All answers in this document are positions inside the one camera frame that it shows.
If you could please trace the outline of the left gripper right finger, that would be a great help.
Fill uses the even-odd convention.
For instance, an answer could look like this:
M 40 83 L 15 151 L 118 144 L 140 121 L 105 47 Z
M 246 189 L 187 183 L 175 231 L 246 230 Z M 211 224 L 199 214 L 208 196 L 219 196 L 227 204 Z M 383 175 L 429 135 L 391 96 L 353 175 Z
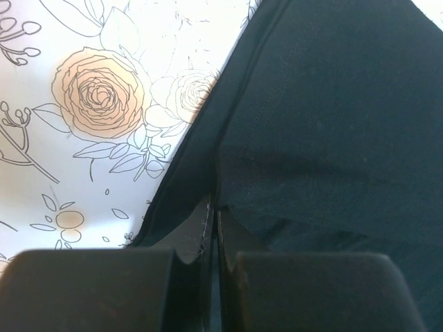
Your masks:
M 217 213 L 225 331 L 424 331 L 404 276 L 385 255 L 276 253 L 230 210 Z

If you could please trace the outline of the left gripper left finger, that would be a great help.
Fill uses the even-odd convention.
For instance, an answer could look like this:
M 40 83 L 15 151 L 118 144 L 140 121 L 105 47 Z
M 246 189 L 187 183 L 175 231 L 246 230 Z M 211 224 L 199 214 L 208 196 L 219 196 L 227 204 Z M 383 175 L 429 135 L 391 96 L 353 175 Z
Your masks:
M 2 331 L 208 331 L 213 200 L 149 248 L 21 253 L 1 278 Z

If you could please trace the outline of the black t shirt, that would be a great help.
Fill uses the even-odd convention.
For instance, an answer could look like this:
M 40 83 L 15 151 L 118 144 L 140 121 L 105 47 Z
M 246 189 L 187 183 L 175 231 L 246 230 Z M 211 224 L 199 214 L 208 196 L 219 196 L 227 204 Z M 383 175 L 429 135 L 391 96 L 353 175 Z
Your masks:
M 134 246 L 213 192 L 278 252 L 388 255 L 442 330 L 442 31 L 412 1 L 263 1 Z

